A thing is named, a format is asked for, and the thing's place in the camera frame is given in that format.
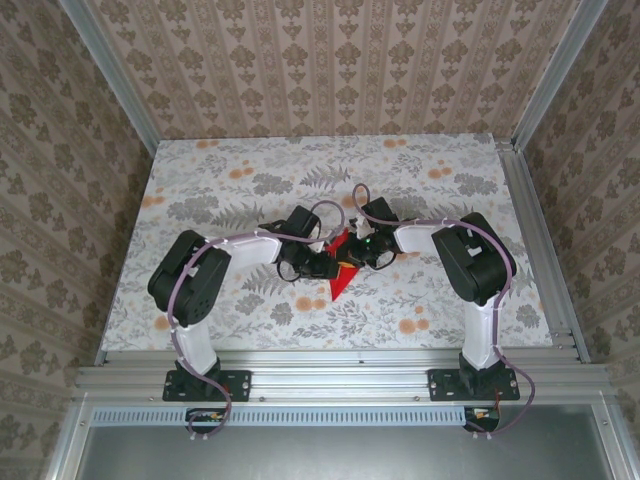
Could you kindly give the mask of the grey metal sheet panel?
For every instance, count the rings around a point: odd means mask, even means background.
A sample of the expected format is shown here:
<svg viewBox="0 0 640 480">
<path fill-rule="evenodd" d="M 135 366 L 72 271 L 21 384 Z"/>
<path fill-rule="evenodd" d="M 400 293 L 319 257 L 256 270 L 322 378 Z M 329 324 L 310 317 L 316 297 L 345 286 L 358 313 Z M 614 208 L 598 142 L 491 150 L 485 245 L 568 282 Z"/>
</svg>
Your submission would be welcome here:
<svg viewBox="0 0 640 480">
<path fill-rule="evenodd" d="M 102 427 L 78 480 L 613 480 L 587 429 L 475 439 L 456 428 Z"/>
</svg>

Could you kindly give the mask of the aluminium frame side bar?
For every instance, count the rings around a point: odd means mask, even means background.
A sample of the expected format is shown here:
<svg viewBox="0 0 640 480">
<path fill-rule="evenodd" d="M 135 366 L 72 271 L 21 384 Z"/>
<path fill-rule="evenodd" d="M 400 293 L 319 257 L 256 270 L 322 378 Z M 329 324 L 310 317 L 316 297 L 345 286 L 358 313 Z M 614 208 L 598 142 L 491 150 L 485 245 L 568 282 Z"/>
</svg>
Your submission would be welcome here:
<svg viewBox="0 0 640 480">
<path fill-rule="evenodd" d="M 621 424 L 614 418 L 613 407 L 604 402 L 594 403 L 592 411 L 612 480 L 632 480 L 621 436 Z"/>
<path fill-rule="evenodd" d="M 73 402 L 62 424 L 45 480 L 76 480 L 91 430 L 93 406 L 87 399 Z"/>
</svg>

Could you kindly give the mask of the aluminium side rail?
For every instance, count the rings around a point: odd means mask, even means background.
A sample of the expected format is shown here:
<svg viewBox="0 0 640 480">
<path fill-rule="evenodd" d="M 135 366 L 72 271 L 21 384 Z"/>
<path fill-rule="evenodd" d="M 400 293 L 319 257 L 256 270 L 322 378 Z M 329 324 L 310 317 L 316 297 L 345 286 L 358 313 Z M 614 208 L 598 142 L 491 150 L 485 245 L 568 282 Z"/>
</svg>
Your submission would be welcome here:
<svg viewBox="0 0 640 480">
<path fill-rule="evenodd" d="M 572 348 L 578 361 L 589 363 L 591 358 L 524 154 L 507 139 L 496 141 L 496 151 L 529 254 L 553 345 L 558 349 Z"/>
</svg>

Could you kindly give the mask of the aluminium frame post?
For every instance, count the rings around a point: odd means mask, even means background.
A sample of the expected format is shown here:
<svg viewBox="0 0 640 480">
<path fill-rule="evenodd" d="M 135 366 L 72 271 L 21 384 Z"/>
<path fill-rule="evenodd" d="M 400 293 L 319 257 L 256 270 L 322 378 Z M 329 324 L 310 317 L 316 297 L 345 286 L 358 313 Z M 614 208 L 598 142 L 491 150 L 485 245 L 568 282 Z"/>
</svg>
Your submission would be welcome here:
<svg viewBox="0 0 640 480">
<path fill-rule="evenodd" d="M 607 2 L 581 0 L 511 137 L 514 151 L 523 151 L 540 126 Z"/>
<path fill-rule="evenodd" d="M 140 140 L 151 157 L 154 157 L 161 141 L 161 133 L 147 111 L 142 96 L 127 75 L 125 62 L 118 57 L 106 30 L 85 0 L 59 1 Z"/>
</svg>

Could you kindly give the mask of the red square paper sheet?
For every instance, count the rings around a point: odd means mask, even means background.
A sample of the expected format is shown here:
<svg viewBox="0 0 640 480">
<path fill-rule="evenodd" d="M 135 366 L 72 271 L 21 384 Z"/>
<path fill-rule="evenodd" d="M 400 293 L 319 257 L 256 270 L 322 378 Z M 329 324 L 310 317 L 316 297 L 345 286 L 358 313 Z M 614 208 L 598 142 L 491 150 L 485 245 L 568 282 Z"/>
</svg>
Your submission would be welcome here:
<svg viewBox="0 0 640 480">
<path fill-rule="evenodd" d="M 326 251 L 338 263 L 337 276 L 329 280 L 331 297 L 333 301 L 336 301 L 338 299 L 341 293 L 348 287 L 350 282 L 354 279 L 354 277 L 360 270 L 359 267 L 355 267 L 349 263 L 338 260 L 338 248 L 343 246 L 347 242 L 349 234 L 349 230 L 344 229 L 343 232 L 326 247 Z"/>
</svg>

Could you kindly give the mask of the floral patterned table mat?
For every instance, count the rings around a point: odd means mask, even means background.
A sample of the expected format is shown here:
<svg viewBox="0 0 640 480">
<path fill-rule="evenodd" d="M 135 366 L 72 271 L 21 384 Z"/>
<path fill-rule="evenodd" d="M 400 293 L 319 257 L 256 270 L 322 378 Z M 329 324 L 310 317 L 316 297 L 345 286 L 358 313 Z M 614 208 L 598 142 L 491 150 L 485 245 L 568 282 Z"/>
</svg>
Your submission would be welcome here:
<svg viewBox="0 0 640 480">
<path fill-rule="evenodd" d="M 383 197 L 402 219 L 486 217 L 517 263 L 502 304 L 505 347 L 552 342 L 528 252 L 488 134 L 166 141 L 154 159 L 111 313 L 106 351 L 167 350 L 153 271 L 185 230 L 217 238 L 315 207 L 324 230 Z M 438 257 L 411 252 L 360 271 L 333 297 L 325 281 L 289 281 L 258 265 L 230 272 L 209 318 L 220 350 L 458 348 L 464 304 Z"/>
</svg>

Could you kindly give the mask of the black connector board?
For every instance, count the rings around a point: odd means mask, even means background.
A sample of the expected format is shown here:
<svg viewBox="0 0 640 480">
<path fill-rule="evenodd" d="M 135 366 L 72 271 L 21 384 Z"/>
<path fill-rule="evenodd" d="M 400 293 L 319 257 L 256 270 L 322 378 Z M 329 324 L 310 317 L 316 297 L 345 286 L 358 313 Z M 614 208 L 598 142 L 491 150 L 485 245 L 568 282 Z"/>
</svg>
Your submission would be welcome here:
<svg viewBox="0 0 640 480">
<path fill-rule="evenodd" d="M 225 408 L 193 408 L 185 413 L 185 428 L 193 435 L 208 435 L 224 423 Z"/>
<path fill-rule="evenodd" d="M 498 428 L 500 410 L 492 407 L 465 407 L 465 425 L 463 428 L 471 433 L 491 433 Z"/>
</svg>

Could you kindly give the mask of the aluminium mounting rail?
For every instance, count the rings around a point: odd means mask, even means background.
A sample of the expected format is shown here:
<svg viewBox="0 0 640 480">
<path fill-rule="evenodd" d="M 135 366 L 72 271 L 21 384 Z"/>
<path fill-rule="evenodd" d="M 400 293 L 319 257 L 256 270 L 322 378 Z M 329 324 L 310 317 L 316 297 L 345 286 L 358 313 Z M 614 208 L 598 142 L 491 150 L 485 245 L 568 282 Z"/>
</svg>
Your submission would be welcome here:
<svg viewBox="0 0 640 480">
<path fill-rule="evenodd" d="M 530 375 L 537 405 L 582 405 L 614 398 L 602 365 L 583 363 L 576 349 L 519 348 L 507 358 Z M 429 400 L 427 373 L 453 368 L 453 349 L 223 351 L 221 365 L 249 370 L 249 403 L 259 405 L 410 405 Z M 109 352 L 101 365 L 80 369 L 75 401 L 142 405 L 159 403 L 169 351 Z"/>
</svg>

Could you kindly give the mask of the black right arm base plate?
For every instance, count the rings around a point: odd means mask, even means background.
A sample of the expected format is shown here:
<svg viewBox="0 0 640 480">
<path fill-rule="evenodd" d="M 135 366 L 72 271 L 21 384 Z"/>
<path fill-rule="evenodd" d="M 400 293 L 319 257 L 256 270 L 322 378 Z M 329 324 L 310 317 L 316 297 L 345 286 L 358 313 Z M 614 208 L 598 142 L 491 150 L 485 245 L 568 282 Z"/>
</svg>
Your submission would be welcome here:
<svg viewBox="0 0 640 480">
<path fill-rule="evenodd" d="M 430 400 L 515 401 L 521 398 L 512 369 L 481 373 L 471 369 L 431 369 L 427 371 Z"/>
</svg>

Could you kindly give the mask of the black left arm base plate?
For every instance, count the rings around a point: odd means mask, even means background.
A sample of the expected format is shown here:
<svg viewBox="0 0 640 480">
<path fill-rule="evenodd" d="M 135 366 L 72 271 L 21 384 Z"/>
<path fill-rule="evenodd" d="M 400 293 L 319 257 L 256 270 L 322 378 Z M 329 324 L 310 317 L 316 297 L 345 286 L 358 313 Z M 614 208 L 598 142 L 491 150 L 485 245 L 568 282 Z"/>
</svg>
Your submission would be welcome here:
<svg viewBox="0 0 640 480">
<path fill-rule="evenodd" d="M 232 401 L 247 402 L 252 386 L 252 372 L 222 370 L 215 381 Z M 184 370 L 170 370 L 166 374 L 162 399 L 165 402 L 224 402 L 225 396 L 210 383 Z"/>
</svg>

